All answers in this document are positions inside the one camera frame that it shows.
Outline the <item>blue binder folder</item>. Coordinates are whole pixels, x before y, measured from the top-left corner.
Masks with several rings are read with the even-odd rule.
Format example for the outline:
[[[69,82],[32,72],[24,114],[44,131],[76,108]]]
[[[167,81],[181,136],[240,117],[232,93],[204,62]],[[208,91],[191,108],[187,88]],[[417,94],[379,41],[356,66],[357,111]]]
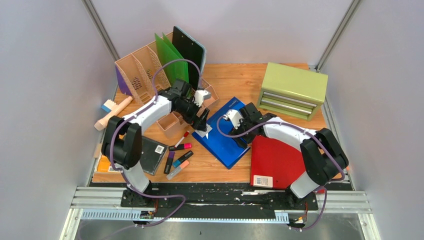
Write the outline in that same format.
[[[194,139],[215,156],[227,169],[231,169],[249,151],[250,147],[240,147],[233,138],[220,134],[216,129],[217,120],[229,110],[239,110],[244,106],[245,104],[238,98],[231,98],[206,121],[208,133],[198,130],[192,133]]]

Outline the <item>red binder folder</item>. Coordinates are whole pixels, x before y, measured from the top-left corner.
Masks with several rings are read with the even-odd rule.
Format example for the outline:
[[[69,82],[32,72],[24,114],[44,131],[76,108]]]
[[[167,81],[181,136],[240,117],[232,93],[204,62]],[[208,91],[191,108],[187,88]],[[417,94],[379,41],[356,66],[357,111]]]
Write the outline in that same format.
[[[277,139],[257,136],[251,145],[250,185],[285,190],[303,198],[325,183],[310,178],[300,150]]]

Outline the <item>green metal drawer cabinet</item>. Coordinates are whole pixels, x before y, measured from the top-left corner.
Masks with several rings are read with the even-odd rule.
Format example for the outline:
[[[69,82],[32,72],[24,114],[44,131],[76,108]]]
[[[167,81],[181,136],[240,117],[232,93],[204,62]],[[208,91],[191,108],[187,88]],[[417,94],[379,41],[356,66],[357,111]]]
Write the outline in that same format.
[[[326,74],[269,62],[256,106],[311,121],[326,99],[327,85]]]

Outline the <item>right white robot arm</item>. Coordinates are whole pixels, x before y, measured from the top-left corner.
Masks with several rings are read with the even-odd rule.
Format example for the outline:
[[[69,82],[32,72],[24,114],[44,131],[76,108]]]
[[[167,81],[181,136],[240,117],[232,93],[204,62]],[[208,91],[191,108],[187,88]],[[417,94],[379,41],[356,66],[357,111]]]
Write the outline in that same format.
[[[334,177],[344,178],[349,160],[328,128],[313,130],[262,114],[253,103],[225,116],[239,147],[251,145],[250,183],[254,187],[288,189],[286,204],[298,209],[312,191]]]

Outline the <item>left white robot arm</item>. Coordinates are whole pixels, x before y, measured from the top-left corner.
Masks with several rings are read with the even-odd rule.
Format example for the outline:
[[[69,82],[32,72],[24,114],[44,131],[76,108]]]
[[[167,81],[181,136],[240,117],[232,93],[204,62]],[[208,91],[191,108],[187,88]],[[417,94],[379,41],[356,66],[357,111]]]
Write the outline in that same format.
[[[133,113],[125,117],[113,116],[108,120],[101,154],[107,157],[114,170],[121,172],[127,186],[135,192],[135,202],[142,207],[149,206],[153,201],[153,193],[148,189],[151,182],[140,163],[145,130],[172,112],[179,113],[194,130],[207,130],[210,111],[205,108],[201,115],[198,112],[212,95],[200,89],[189,96],[191,90],[189,83],[177,79],[171,87],[157,92]]]

